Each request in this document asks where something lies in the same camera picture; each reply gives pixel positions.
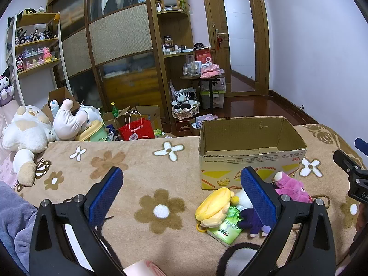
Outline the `person's right hand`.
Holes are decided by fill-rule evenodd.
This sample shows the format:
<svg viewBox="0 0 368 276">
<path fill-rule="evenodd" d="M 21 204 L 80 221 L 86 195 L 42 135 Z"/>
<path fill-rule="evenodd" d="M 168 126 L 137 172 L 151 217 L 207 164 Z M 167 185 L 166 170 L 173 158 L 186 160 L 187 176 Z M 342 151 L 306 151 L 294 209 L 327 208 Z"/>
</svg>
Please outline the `person's right hand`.
<svg viewBox="0 0 368 276">
<path fill-rule="evenodd" d="M 357 232 L 360 232 L 367 224 L 367 218 L 365 216 L 365 209 L 366 209 L 366 204 L 360 203 L 359 204 L 359 214 L 358 214 L 357 223 L 356 223 Z"/>
</svg>

